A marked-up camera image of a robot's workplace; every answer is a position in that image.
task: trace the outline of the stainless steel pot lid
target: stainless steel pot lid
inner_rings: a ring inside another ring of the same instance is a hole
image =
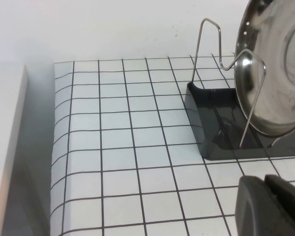
[[[245,48],[262,58],[267,69],[250,123],[267,136],[288,134],[295,129],[295,0],[250,0],[236,56]],[[262,76],[262,65],[248,54],[235,64],[236,92],[246,117]]]

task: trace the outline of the dish rack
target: dish rack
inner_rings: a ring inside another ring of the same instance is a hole
[[[248,118],[240,108],[235,88],[202,89],[194,85],[201,34],[205,22],[218,30],[219,63],[229,70],[245,53],[262,64],[264,73]],[[201,22],[191,82],[187,84],[185,106],[200,154],[207,160],[295,156],[295,131],[287,136],[270,138],[257,132],[250,119],[266,77],[263,60],[249,49],[241,51],[234,61],[225,67],[222,62],[221,28],[205,18]]]

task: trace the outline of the black plastic tray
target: black plastic tray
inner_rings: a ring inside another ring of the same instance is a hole
[[[207,160],[295,156],[295,132],[269,147],[274,138],[249,127],[239,148],[247,120],[234,88],[201,89],[190,82],[185,105],[200,154]]]

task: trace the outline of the white countertop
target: white countertop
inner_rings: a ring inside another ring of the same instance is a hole
[[[0,235],[26,86],[24,65],[0,63]]]

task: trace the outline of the tiled surface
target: tiled surface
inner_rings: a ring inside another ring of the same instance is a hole
[[[295,185],[295,157],[202,159],[183,103],[193,60],[55,64],[51,236],[236,236],[241,176]],[[196,86],[235,86],[217,62],[198,58]]]

